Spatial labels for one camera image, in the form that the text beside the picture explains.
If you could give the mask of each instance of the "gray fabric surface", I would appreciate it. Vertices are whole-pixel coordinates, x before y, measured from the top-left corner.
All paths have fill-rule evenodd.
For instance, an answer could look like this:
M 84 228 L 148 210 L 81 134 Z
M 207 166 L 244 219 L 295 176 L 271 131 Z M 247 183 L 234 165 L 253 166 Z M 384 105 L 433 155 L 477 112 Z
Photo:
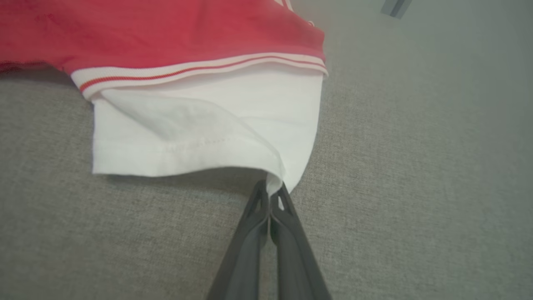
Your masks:
M 468 26 L 417 12 L 436 6 L 396 20 L 381 5 L 293 2 L 327 33 L 292 197 L 331 294 L 532 299 L 533 65 L 516 52 L 530 41 L 481 51 Z M 92 176 L 91 135 L 65 75 L 0 78 L 0 299 L 205 297 L 263 174 Z M 261 298 L 276 299 L 271 242 L 261 268 Z

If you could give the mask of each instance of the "gray metal object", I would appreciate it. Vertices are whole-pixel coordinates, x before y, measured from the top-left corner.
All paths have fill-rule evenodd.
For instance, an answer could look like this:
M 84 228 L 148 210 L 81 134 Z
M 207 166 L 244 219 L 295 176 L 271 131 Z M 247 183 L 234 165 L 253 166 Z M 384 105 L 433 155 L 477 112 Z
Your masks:
M 410 4 L 411 0 L 385 0 L 385 4 L 381 8 L 381 13 L 401 19 Z

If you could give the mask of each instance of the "white fabric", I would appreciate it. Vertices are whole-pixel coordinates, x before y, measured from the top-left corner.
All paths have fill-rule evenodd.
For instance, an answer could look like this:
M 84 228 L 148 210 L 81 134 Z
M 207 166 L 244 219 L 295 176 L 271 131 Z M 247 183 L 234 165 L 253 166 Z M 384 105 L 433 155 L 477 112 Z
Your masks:
M 168 176 L 219 167 L 300 178 L 317 132 L 323 73 L 262 64 L 95 94 L 93 173 Z

